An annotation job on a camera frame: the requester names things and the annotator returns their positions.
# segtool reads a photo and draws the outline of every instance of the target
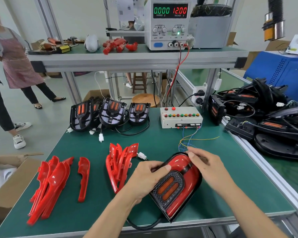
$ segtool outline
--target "wooden stool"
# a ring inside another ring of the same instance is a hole
[[[153,94],[137,94],[132,100],[133,103],[149,103],[151,108],[156,108],[156,104],[154,103]],[[159,97],[156,95],[156,103],[159,105]]]
[[[136,84],[136,81],[142,81],[142,84]],[[136,73],[133,73],[133,82],[132,82],[132,93],[135,93],[135,90],[144,90],[145,94],[147,93],[146,77],[145,73],[141,73],[141,76],[136,76]]]

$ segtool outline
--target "hand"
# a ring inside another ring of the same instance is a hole
[[[160,161],[140,162],[127,184],[122,188],[131,195],[131,198],[135,200],[135,204],[139,204],[142,198],[149,194],[158,181],[171,170],[170,165],[165,165],[157,171],[151,172],[152,169],[159,167],[162,163]]]
[[[202,177],[220,196],[231,190],[235,183],[224,167],[219,156],[199,148],[188,147],[192,163],[199,169]]]

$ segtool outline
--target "blue machine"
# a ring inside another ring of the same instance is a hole
[[[273,86],[288,85],[285,94],[298,101],[298,56],[279,52],[260,52],[244,78],[266,78]]]

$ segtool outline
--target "control box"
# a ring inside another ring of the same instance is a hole
[[[145,43],[149,49],[184,49],[190,15],[191,0],[148,0],[145,5]]]
[[[196,128],[202,125],[203,118],[196,107],[160,108],[162,128]]]

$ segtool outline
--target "pile of red parts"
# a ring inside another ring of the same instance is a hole
[[[137,156],[138,143],[122,149],[117,144],[110,144],[109,155],[106,158],[106,168],[115,194],[120,191],[127,179],[127,171],[131,168],[131,159]]]
[[[116,48],[116,51],[118,53],[121,53],[125,49],[125,47],[131,52],[134,52],[137,50],[138,43],[135,42],[134,44],[126,44],[126,42],[127,41],[123,38],[116,38],[115,40],[113,39],[107,40],[106,42],[103,43],[103,47],[105,48],[103,50],[103,53],[105,55],[108,55],[108,53],[111,52],[114,48]]]
[[[68,158],[63,162],[59,161],[57,156],[53,156],[48,162],[42,161],[38,169],[37,180],[40,182],[39,188],[36,190],[30,202],[33,203],[27,224],[34,225],[36,221],[49,218],[58,197],[65,188],[67,179],[70,175],[70,165],[73,163],[74,157]],[[90,162],[85,157],[80,157],[78,163],[78,173],[82,175],[81,190],[78,201],[85,200],[88,177],[90,172]]]

